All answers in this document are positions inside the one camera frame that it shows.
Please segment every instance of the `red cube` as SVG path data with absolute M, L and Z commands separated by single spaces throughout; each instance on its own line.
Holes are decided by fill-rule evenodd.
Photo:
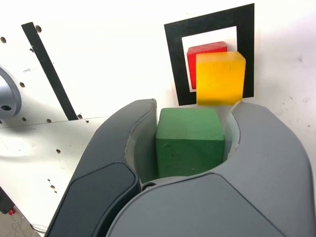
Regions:
M 217 52 L 227 52 L 227 46 L 225 42 L 208 43 L 199 46 L 194 46 L 189 48 L 187 53 L 191 86 L 192 89 L 197 88 L 197 78 L 196 78 L 196 60 L 198 53 L 217 53 Z

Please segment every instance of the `black stripe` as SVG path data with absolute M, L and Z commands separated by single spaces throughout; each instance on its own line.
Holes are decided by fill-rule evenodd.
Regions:
M 68 99 L 64 87 L 56 73 L 56 70 L 46 52 L 42 41 L 40 40 L 40 36 L 38 35 L 33 22 L 22 25 L 22 29 L 34 50 L 36 57 L 38 58 L 39 63 L 43 68 L 67 119 L 77 120 L 78 118 L 74 108 Z

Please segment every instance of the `yellow block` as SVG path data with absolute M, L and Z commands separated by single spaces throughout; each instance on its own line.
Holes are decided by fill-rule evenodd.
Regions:
M 246 60 L 238 52 L 197 54 L 197 104 L 233 105 L 242 99 Z

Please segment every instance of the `white square inside marker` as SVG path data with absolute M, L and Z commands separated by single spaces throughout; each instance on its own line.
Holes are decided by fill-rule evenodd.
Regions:
M 190 47 L 199 46 L 208 43 L 215 43 L 219 41 L 224 41 L 227 45 L 227 51 L 237 51 L 237 28 L 236 26 L 228 27 L 216 31 L 206 32 L 202 34 L 197 34 L 193 36 L 182 37 L 184 58 L 186 60 L 187 74 L 189 80 L 190 92 L 196 90 L 192 89 L 189 64 L 187 58 L 187 52 Z

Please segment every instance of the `cable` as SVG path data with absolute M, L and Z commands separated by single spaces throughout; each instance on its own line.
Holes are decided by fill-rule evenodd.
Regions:
M 37 227 L 35 227 L 34 225 L 32 225 L 32 224 L 30 223 L 30 226 L 31 226 L 31 228 L 32 228 L 33 230 L 35 230 L 36 232 L 42 233 L 42 234 L 45 234 L 45 233 L 46 233 L 47 230 L 44 230 L 44 229 L 41 229 L 41 228 L 37 228 Z

